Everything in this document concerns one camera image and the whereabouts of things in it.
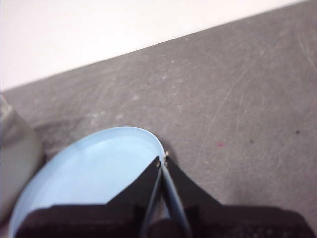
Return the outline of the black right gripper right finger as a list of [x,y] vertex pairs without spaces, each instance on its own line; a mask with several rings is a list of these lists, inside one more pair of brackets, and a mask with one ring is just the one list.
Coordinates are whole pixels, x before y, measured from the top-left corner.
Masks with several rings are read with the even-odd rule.
[[162,163],[171,216],[191,238],[314,238],[305,218],[271,206],[224,205],[195,184],[169,157]]

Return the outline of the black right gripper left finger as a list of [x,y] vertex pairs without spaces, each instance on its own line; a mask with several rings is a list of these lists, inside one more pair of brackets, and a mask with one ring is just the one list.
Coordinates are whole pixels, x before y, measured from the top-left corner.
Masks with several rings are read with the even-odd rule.
[[54,205],[23,219],[16,238],[138,238],[153,212],[162,169],[159,157],[108,203]]

